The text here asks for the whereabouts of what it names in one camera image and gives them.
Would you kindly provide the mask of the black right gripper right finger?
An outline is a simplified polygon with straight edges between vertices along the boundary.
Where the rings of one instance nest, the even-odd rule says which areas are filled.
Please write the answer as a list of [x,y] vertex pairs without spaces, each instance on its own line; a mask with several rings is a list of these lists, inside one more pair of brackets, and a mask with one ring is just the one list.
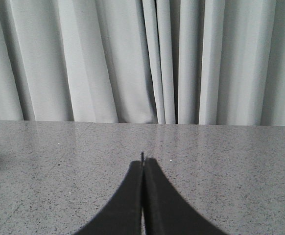
[[223,235],[177,192],[154,158],[144,161],[143,213],[148,235]]

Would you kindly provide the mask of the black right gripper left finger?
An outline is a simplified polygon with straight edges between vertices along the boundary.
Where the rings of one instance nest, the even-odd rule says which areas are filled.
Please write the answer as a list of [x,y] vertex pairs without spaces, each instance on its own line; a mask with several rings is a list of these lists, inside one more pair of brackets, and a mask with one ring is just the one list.
[[132,161],[118,190],[77,235],[140,235],[143,166]]

